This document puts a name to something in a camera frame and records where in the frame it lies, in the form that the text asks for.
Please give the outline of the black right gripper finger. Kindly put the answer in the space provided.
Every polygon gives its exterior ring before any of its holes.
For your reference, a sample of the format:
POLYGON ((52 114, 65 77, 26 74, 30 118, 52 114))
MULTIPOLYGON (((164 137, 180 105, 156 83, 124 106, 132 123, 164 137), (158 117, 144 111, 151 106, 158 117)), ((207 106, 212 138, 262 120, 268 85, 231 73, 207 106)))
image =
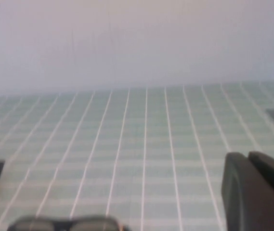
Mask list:
POLYGON ((274 231, 274 158, 226 154, 222 201, 229 231, 274 231))

